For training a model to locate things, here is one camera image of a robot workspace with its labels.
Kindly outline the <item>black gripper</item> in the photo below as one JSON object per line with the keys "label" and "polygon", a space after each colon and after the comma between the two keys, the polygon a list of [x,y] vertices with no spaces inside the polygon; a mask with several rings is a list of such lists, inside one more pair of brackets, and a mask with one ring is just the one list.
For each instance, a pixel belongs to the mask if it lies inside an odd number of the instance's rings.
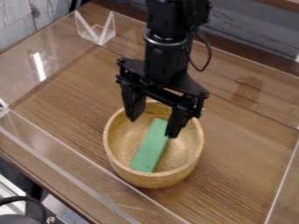
{"label": "black gripper", "polygon": [[202,116],[209,91],[189,75],[193,38],[198,32],[181,38],[162,38],[150,31],[145,33],[145,60],[119,58],[117,83],[122,87],[126,115],[134,122],[146,111],[146,98],[151,97],[173,108],[166,135],[177,138],[193,117]]}

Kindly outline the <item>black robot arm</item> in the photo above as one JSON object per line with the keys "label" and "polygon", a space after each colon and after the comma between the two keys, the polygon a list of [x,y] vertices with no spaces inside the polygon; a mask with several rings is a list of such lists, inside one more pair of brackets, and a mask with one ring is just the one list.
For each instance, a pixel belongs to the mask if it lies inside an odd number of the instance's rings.
{"label": "black robot arm", "polygon": [[165,134],[177,138],[194,117],[202,116],[209,90],[189,75],[193,38],[209,22],[210,0],[147,0],[145,59],[121,58],[117,83],[126,115],[137,120],[153,98],[173,108]]}

